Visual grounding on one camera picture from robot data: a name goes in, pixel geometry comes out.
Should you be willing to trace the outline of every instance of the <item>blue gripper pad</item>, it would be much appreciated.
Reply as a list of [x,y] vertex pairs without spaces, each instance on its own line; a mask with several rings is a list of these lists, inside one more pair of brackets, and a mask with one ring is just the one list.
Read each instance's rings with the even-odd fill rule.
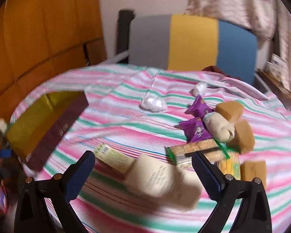
[[11,150],[9,149],[0,150],[0,158],[9,158],[9,157],[11,157]]
[[94,165],[94,153],[86,151],[75,164],[70,165],[64,172],[61,181],[61,188],[64,191],[66,202],[77,198],[81,188],[86,182],[86,179],[93,170]]
[[192,155],[192,166],[204,186],[209,198],[218,202],[221,199],[221,191],[225,187],[223,174],[220,172],[213,173],[212,170],[219,170],[216,166],[210,164],[207,158],[201,153],[196,152]]

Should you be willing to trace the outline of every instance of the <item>chair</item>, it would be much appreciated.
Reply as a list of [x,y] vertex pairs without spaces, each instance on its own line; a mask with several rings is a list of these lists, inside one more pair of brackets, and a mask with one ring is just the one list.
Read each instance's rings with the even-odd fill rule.
[[215,65],[252,84],[256,54],[255,35],[236,25],[213,18],[156,15],[133,19],[128,51],[103,63],[128,57],[130,64],[177,71]]

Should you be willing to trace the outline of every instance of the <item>snack package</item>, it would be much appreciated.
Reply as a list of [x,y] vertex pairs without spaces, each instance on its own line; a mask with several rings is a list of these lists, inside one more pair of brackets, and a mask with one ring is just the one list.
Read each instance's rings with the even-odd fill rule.
[[228,159],[223,159],[217,163],[218,168],[225,174],[231,174],[236,180],[241,179],[241,168],[239,164],[239,154],[234,151],[227,152]]
[[213,109],[209,108],[202,97],[198,95],[186,112],[203,119],[206,114],[213,112]]
[[183,129],[190,143],[212,138],[210,133],[205,129],[202,120],[198,117],[179,122],[179,126]]
[[202,151],[211,163],[225,158],[224,152],[219,149],[212,138],[200,142],[171,146],[167,148],[167,151],[172,161],[180,168],[192,167],[192,155],[196,151]]
[[194,171],[141,154],[127,174],[124,185],[132,193],[174,209],[196,209],[203,189]]
[[135,159],[129,157],[106,144],[99,145],[94,150],[95,157],[100,159],[103,163],[111,166],[120,173],[126,173],[132,167]]

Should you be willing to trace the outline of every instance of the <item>curtain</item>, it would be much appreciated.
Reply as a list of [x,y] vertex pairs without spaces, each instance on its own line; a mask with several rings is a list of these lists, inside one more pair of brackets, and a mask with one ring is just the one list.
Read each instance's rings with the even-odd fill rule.
[[283,86],[291,91],[291,14],[281,0],[277,0],[280,56],[287,63],[281,73]]
[[276,0],[190,0],[185,14],[217,18],[250,29],[259,46],[272,39],[276,26]]

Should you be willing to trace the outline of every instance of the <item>striped bedsheet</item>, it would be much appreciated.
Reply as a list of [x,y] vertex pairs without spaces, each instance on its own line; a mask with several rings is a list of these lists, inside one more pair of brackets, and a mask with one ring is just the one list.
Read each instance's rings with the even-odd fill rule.
[[[101,64],[68,71],[43,83],[19,104],[11,121],[46,92],[86,93],[89,107],[58,144],[37,180],[63,173],[86,150],[93,151],[100,143],[134,158],[144,153],[168,161],[165,147],[186,143],[183,131],[174,125],[192,118],[185,110],[194,101],[190,91],[199,81],[209,85],[203,98],[210,107],[231,100],[244,105],[243,118],[252,126],[256,145],[240,160],[266,160],[273,232],[284,232],[291,223],[291,112],[270,92],[263,95],[246,83],[212,72]],[[140,109],[140,101],[147,94],[163,97],[167,111]],[[121,175],[97,162],[78,198],[71,201],[89,232],[198,232],[216,204],[203,191],[193,211],[159,207],[127,191],[122,181]],[[236,201],[224,232],[229,231],[239,205]],[[49,200],[47,206],[57,219]]]

